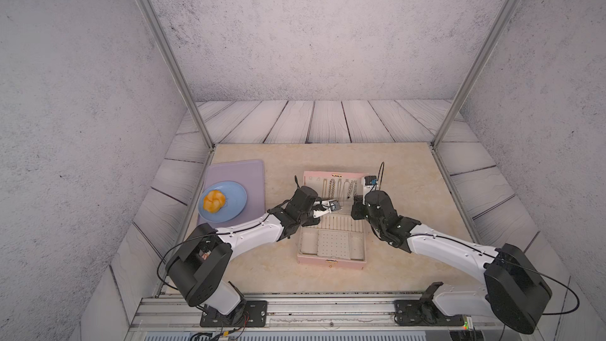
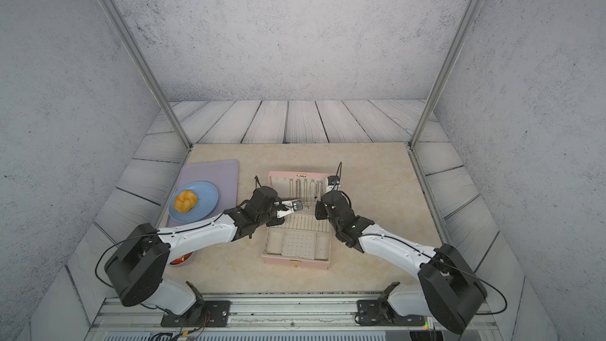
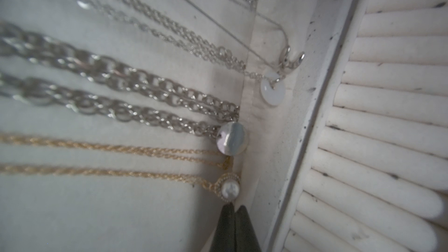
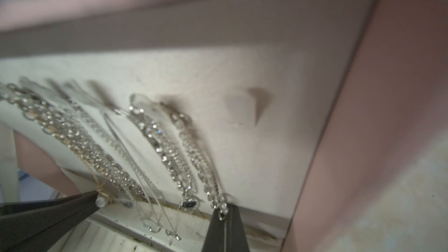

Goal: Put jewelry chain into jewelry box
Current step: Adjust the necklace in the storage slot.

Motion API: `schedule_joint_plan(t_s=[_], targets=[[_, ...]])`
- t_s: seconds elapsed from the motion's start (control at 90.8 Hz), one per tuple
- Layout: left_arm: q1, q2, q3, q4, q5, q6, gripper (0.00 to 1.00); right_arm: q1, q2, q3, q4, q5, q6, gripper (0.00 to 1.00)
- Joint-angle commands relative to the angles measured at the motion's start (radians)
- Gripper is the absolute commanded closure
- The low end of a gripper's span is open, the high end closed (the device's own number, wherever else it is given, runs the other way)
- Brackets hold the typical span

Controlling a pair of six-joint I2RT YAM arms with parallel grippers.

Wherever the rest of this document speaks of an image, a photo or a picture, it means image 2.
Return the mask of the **pink jewelry box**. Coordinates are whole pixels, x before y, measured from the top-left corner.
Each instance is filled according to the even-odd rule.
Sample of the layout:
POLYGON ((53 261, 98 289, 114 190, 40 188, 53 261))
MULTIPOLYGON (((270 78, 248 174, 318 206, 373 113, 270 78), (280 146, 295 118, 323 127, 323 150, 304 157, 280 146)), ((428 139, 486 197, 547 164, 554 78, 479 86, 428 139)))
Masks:
POLYGON ((270 186, 282 201, 300 199, 303 210, 285 216, 282 225, 267 230, 262 258, 268 265, 327 270, 331 262, 332 226, 328 220, 317 220, 315 207, 326 191, 328 173, 268 173, 270 186))

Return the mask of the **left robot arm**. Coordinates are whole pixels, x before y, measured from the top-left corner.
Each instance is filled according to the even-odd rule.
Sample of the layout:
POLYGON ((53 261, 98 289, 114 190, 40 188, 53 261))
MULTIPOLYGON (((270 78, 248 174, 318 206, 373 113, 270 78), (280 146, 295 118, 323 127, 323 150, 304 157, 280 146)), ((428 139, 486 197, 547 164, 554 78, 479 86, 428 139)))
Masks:
POLYGON ((181 227, 137 226, 105 262, 104 272, 124 307, 155 306, 182 316, 204 303, 197 289, 169 278, 171 262, 204 248, 251 237, 262 226, 280 225, 301 208, 301 202, 282 200, 269 186, 254 190, 252 197, 218 216, 181 227))

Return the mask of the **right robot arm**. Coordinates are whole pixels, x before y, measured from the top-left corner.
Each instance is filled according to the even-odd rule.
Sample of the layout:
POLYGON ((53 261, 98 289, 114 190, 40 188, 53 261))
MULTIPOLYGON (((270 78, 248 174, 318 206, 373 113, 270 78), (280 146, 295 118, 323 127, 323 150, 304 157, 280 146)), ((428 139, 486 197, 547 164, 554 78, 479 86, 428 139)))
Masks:
POLYGON ((405 325, 412 317, 432 317, 462 335, 487 298, 487 290, 459 251, 449 244, 422 246, 384 230, 354 213, 342 191, 326 193, 315 216, 328 220, 337 240, 361 253, 380 257, 418 279, 421 289, 390 284, 373 306, 358 316, 361 325, 405 325))

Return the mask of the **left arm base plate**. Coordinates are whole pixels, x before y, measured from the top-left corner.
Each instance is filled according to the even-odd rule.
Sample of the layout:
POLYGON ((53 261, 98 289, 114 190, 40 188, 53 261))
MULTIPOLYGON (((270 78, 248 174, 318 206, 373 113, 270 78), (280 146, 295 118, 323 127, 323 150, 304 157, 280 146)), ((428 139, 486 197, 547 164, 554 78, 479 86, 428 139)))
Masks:
POLYGON ((231 301, 203 301, 195 303, 183 315, 165 313, 162 328, 225 328, 230 315, 231 301))

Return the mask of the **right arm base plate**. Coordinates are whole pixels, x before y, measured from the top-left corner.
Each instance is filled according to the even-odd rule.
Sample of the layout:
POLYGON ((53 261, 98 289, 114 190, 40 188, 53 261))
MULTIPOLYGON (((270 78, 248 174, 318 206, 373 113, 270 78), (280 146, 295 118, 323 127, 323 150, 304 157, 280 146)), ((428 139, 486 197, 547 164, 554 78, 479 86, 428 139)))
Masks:
POLYGON ((358 300, 354 321, 361 326, 411 326, 424 327, 426 318, 419 315, 401 316, 388 303, 375 300, 358 300))

